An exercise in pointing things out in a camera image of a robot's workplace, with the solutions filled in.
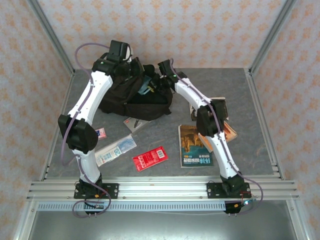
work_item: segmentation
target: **mounting plate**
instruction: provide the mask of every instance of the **mounting plate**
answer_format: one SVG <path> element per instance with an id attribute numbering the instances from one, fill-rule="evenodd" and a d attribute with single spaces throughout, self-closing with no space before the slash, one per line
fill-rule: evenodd
<path id="1" fill-rule="evenodd" d="M 206 184 L 206 193 L 208 195 L 208 199 L 227 199 L 230 196 L 227 195 L 226 191 L 222 187 L 222 182 L 208 182 Z M 245 182 L 243 187 L 240 189 L 240 193 L 238 196 L 232 196 L 232 198 L 244 198 L 249 199 L 251 198 L 251 190 L 249 183 Z"/>
<path id="2" fill-rule="evenodd" d="M 108 194 L 110 195 L 111 199 L 117 199 L 119 193 L 119 183 L 102 183 L 102 188 L 105 189 Z M 85 196 L 82 195 L 80 192 L 74 192 L 73 195 L 74 199 L 98 199 L 95 196 Z M 104 194 L 100 197 L 100 199 L 108 199 L 108 197 Z"/>

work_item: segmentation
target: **black backpack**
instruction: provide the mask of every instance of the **black backpack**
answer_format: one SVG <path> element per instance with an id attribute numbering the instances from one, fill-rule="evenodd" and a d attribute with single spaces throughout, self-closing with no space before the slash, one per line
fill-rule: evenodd
<path id="1" fill-rule="evenodd" d="M 138 93 L 144 84 L 145 75 L 150 78 L 155 78 L 157 75 L 153 65 L 143 67 L 142 74 L 131 77 L 129 80 L 126 76 L 113 77 L 113 84 L 98 108 L 107 114 L 115 113 L 146 121 L 157 119 L 163 114 L 169 115 L 173 98 L 170 88 L 149 91 L 145 95 Z"/>

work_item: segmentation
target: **metal extrusion bar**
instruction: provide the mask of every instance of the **metal extrusion bar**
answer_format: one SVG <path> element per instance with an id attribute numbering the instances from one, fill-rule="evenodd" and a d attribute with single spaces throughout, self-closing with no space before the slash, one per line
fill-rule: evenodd
<path id="1" fill-rule="evenodd" d="M 280 31 L 281 27 L 283 26 L 285 20 L 287 19 L 292 7 L 296 3 L 297 0 L 287 0 L 283 5 L 283 8 L 280 11 L 279 16 L 275 20 L 268 36 L 266 37 L 264 43 L 262 44 L 257 56 L 255 57 L 252 67 L 250 68 L 251 75 L 254 75 L 257 72 L 261 62 L 263 61 L 264 57 L 267 55 L 267 52 L 276 39 L 277 33 Z"/>
<path id="2" fill-rule="evenodd" d="M 251 96 L 252 96 L 252 101 L 255 107 L 255 111 L 261 126 L 261 130 L 262 130 L 262 134 L 263 134 L 263 138 L 264 138 L 264 142 L 266 144 L 266 149 L 268 151 L 270 160 L 272 163 L 277 163 L 277 156 L 275 154 L 275 148 L 273 146 L 272 140 L 271 140 L 271 136 L 269 133 L 269 129 L 268 129 L 268 125 L 266 122 L 266 118 L 264 116 L 264 112 L 259 100 L 259 96 L 258 96 L 258 92 L 253 80 L 253 77 L 250 76 L 249 72 L 245 70 L 245 75 L 246 75 L 246 80 L 248 82 L 248 86 L 251 92 Z"/>
<path id="3" fill-rule="evenodd" d="M 32 225 L 36 217 L 38 204 L 38 201 L 30 201 L 25 203 L 20 221 L 13 237 L 14 240 L 29 239 Z"/>
<path id="4" fill-rule="evenodd" d="M 282 164 L 278 159 L 277 152 L 276 152 L 276 149 L 273 144 L 272 136 L 269 132 L 269 128 L 268 128 L 265 114 L 264 114 L 264 111 L 263 111 L 263 108 L 262 108 L 262 105 L 261 105 L 261 102 L 259 99 L 259 95 L 258 95 L 258 91 L 257 91 L 256 85 L 255 85 L 254 79 L 252 76 L 250 76 L 248 74 L 248 72 L 246 72 L 246 77 L 247 77 L 246 79 L 247 79 L 249 89 L 250 89 L 250 92 L 252 95 L 253 104 L 254 104 L 254 107 L 255 107 L 255 110 L 256 110 L 256 113 L 258 116 L 260 126 L 261 126 L 263 138 L 264 138 L 264 141 L 266 144 L 266 149 L 268 151 L 268 154 L 269 154 L 269 157 L 271 160 L 271 164 L 273 164 L 272 165 L 273 167 L 276 165 L 276 167 L 278 168 L 278 172 L 280 174 L 281 179 L 282 180 L 286 179 L 284 176 Z"/>
<path id="5" fill-rule="evenodd" d="M 66 93 L 64 95 L 64 101 L 63 101 L 63 104 L 61 106 L 61 109 L 60 109 L 60 113 L 63 114 L 66 110 L 66 107 L 67 107 L 67 100 L 69 98 L 69 95 L 70 95 L 70 92 L 71 92 L 71 86 L 74 82 L 74 78 L 75 76 L 72 74 L 71 77 L 70 77 L 70 81 L 69 81 L 69 86 L 66 90 Z M 40 181 L 43 181 L 45 178 L 47 178 L 47 174 L 48 174 L 48 171 L 49 171 L 49 166 L 50 166 L 50 163 L 51 163 L 51 160 L 52 160 L 52 156 L 54 154 L 54 150 L 55 150 L 55 147 L 56 147 L 56 143 L 57 143 L 57 139 L 58 139 L 58 135 L 60 133 L 60 130 L 59 130 L 59 126 L 58 124 L 56 125 L 56 128 L 55 128 L 55 132 L 54 132 L 54 136 L 52 138 L 52 141 L 51 141 L 51 147 L 50 147 L 50 150 L 47 154 L 47 157 L 45 159 L 45 164 L 43 165 L 43 168 L 42 168 L 42 175 L 40 176 Z"/>
<path id="6" fill-rule="evenodd" d="M 45 212 L 70 212 L 76 201 L 40 201 L 37 211 Z M 99 203 L 100 207 L 104 207 L 107 202 Z M 76 211 L 97 211 L 96 208 L 85 204 L 77 204 L 74 209 Z M 108 208 L 108 212 L 190 212 L 190 211 L 225 211 L 226 205 L 224 201 L 206 201 L 199 203 L 198 201 L 181 201 L 181 202 L 165 202 L 165 201 L 115 201 Z"/>
<path id="7" fill-rule="evenodd" d="M 28 201 L 74 201 L 75 182 L 78 179 L 36 181 L 31 184 Z M 261 185 L 265 200 L 298 199 L 294 181 L 255 178 Z M 218 177 L 114 177 L 104 182 L 119 183 L 118 200 L 114 201 L 212 201 L 207 197 L 208 181 L 221 182 Z M 259 197 L 259 188 L 251 183 L 251 192 Z M 232 198 L 217 198 L 228 201 Z"/>
<path id="8" fill-rule="evenodd" d="M 51 40 L 58 55 L 60 56 L 60 58 L 63 62 L 63 65 L 71 74 L 74 74 L 74 68 L 73 68 L 65 50 L 63 49 L 57 35 L 55 34 L 51 24 L 49 23 L 49 20 L 47 19 L 44 11 L 42 10 L 39 2 L 37 0 L 28 0 L 28 2 L 29 2 L 30 7 L 34 11 L 35 15 L 38 17 L 41 25 L 43 26 L 47 36 Z"/>

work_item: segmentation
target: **book cover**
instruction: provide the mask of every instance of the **book cover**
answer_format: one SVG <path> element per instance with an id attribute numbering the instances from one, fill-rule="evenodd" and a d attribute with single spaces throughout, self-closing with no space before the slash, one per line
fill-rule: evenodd
<path id="1" fill-rule="evenodd" d="M 219 96 L 219 97 L 210 97 L 210 99 L 213 101 L 221 102 L 223 104 L 224 116 L 225 116 L 224 119 L 229 120 L 227 105 L 226 105 L 226 98 L 224 96 Z M 189 103 L 189 110 L 190 110 L 191 120 L 196 121 L 197 120 L 197 111 L 194 109 L 194 107 L 190 103 Z"/>
<path id="2" fill-rule="evenodd" d="M 233 130 L 228 123 L 224 122 L 224 128 L 223 128 L 223 132 L 225 135 L 225 140 L 226 142 L 230 142 L 233 139 L 235 139 L 238 134 L 235 130 Z M 203 143 L 203 145 L 206 147 L 206 149 L 211 153 L 213 151 L 213 148 L 211 146 L 211 144 L 209 143 L 209 141 L 202 136 L 200 133 L 198 134 L 199 139 L 201 140 L 201 142 Z"/>
<path id="3" fill-rule="evenodd" d="M 180 162 L 182 168 L 213 166 L 213 157 L 201 142 L 196 126 L 178 127 L 180 144 Z"/>

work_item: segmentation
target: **orange floral pattern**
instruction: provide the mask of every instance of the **orange floral pattern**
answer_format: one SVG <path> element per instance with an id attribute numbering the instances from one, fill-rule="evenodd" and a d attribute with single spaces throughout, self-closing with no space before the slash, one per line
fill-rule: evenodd
<path id="1" fill-rule="evenodd" d="M 0 1 L 0 21 L 0 238 L 7 240 L 43 170 L 70 77 L 27 1 Z"/>
<path id="2" fill-rule="evenodd" d="M 316 236 L 320 236 L 319 71 L 320 7 L 313 0 L 299 0 L 254 80 L 285 176 L 297 180 Z"/>
<path id="3" fill-rule="evenodd" d="M 134 46 L 143 63 L 174 58 L 175 67 L 249 68 L 285 0 L 39 2 L 74 68 L 79 45 L 112 39 Z M 91 68 L 104 51 L 87 47 L 79 60 Z"/>

